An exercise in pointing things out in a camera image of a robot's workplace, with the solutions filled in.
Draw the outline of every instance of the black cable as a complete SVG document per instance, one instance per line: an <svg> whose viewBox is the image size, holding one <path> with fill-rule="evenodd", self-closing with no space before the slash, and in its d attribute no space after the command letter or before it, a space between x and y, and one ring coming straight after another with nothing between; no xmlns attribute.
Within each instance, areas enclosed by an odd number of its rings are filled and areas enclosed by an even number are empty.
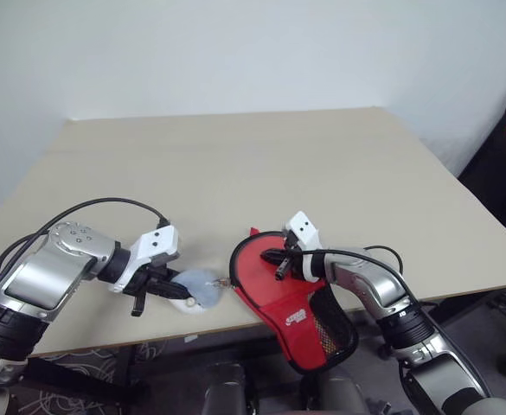
<svg viewBox="0 0 506 415"><path fill-rule="evenodd" d="M399 274L402 275L403 271L403 265L402 265L402 258L400 257L399 253L396 252L393 248L390 248L389 246L385 245L372 245L372 246L366 246L364 248L366 251L369 251L370 249L384 249L385 251L391 252L395 258L397 258L397 262L399 263Z"/></svg>
<svg viewBox="0 0 506 415"><path fill-rule="evenodd" d="M29 234L29 235L26 235L24 236L23 238L20 238L19 240L17 240L16 242L12 243L7 249L5 249L3 251L3 253L1 253L0 255L0 275L1 275L1 266L3 266L3 262L4 260L9 256L9 254L15 250L19 245L21 245L22 243L26 242L28 239L30 239L32 236L34 236L33 233Z"/></svg>
<svg viewBox="0 0 506 415"><path fill-rule="evenodd" d="M315 255L317 253L323 253L323 254L330 253L330 254L335 254L335 255L345 255L347 257L363 259L371 264L380 266L381 268L390 272L393 276L395 276L397 278L400 286L402 286L402 289L406 292L406 294L408 294L408 296L410 297L410 300L412 301L413 304L420 305L420 302L418 301L416 296L410 291L410 288L408 288L408 285L407 285L407 283L405 283L404 279L402 279L402 276L396 270L394 270L392 267L385 264L384 262L378 261L377 259L373 259L367 255L362 255L361 253L352 252L352 251L344 251L342 249L315 249L315 250L311 250L311 251L288 251L288 254L290 256ZM462 351L462 349L457 346L456 342L453 341L452 338L441 328L441 326L439 326L437 324L437 322L435 320L433 320L432 317L429 314L427 314L421 307L420 307L420 311L426 315L426 317L429 319L430 322L432 322L435 329L443 336L443 338L445 338L445 340L447 340L451 344L451 346L453 346L455 348L455 352L458 353L462 359L464 359L464 364L473 372L477 382L479 382L480 386L482 387L484 394L487 395L487 397L489 398L491 396L490 389L487 386L487 383L485 383L484 378L479 373L479 371L476 369L476 367L471 362L471 360L468 358L468 356L466 356L466 354Z"/></svg>
<svg viewBox="0 0 506 415"><path fill-rule="evenodd" d="M35 233L32 233L30 235L27 235L23 238L20 238L17 242L15 242L14 244L12 244L11 246L9 246L1 255L0 255L0 259L2 259L2 261L0 262L0 279L2 277L4 277L6 274L9 273L9 271L12 269L12 267L15 265L16 261L18 261L18 259L20 259L22 257L22 255L44 234L46 234L49 230L49 228L51 226L53 226L56 222L58 222L59 220L61 220L62 218L68 216L69 214L72 214L73 212L75 212L76 210L80 210L82 208L86 208L88 206L92 206L92 205L95 205L95 204L98 204L98 203L106 203L106 202L111 202L111 201L115 201L115 202L119 202L119 203L128 203L128 204L131 204L131 205L135 205L135 206L139 206L140 208L143 208L143 209L146 209L146 210L149 210L150 212L154 213L157 217L158 217L158 225L157 225L157 228L159 227L164 227L166 225L169 225L170 221L168 219L166 219L160 212L158 212L155 208L149 206L149 205L145 205L144 203L140 202L140 201L134 201L132 199L126 199L126 198L123 198L123 197L101 197L99 199L91 199L90 201L84 201L82 203L79 203L75 206L72 206L71 208L63 211L63 212L60 212L59 214L57 214L53 219L51 219L50 221L48 221L45 225L43 225L42 227L40 227ZM18 249L18 251L16 251L12 257L10 258L9 262L7 263L7 265L4 266L4 268L1 270L1 264L3 263L3 261L6 259L6 257L9 255L9 253L14 250L17 246L19 246L20 244L22 244L24 242L24 245L22 245L20 247L20 249Z"/></svg>

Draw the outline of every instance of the white wall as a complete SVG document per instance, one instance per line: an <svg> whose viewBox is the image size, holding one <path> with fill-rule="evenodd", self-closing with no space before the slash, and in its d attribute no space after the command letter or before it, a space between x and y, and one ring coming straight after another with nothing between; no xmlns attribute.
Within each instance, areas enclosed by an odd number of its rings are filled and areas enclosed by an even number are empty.
<svg viewBox="0 0 506 415"><path fill-rule="evenodd" d="M505 104L503 0L0 0L0 203L66 118L382 105L457 174Z"/></svg>

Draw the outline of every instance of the table surface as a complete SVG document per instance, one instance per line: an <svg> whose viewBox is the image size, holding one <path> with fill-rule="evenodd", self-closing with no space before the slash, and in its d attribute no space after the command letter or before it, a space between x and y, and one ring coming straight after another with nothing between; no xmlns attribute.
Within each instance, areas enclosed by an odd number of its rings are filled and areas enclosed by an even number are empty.
<svg viewBox="0 0 506 415"><path fill-rule="evenodd" d="M304 210L326 246L399 251L419 298L506 286L506 230L379 108L67 122L0 208L0 252L73 204L115 195L172 220L181 237L177 270L206 267L226 277L249 227L277 230ZM70 219L126 246L156 225L148 212L119 204ZM334 291L345 309L360 306ZM199 316L148 296L144 314L131 317L132 302L99 281L82 283L36 353L259 322L231 290Z"/></svg>

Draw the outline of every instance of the black mesh pocket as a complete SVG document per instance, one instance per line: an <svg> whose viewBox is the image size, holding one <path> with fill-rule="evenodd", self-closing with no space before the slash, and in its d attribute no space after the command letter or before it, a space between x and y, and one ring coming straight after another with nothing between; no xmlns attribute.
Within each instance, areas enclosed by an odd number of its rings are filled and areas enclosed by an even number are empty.
<svg viewBox="0 0 506 415"><path fill-rule="evenodd" d="M316 318L320 343L328 359L327 368L333 367L356 350L358 333L328 285L312 294L309 304Z"/></svg>

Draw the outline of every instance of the white label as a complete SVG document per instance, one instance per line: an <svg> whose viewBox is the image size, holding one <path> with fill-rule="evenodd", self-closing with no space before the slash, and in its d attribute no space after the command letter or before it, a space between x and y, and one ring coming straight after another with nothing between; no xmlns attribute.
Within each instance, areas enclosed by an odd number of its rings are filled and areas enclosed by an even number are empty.
<svg viewBox="0 0 506 415"><path fill-rule="evenodd" d="M304 309L301 309L301 310L297 311L296 313L293 313L290 316L288 316L285 319L285 325L291 326L292 323L302 322L305 319L306 319L306 311L304 311Z"/></svg>

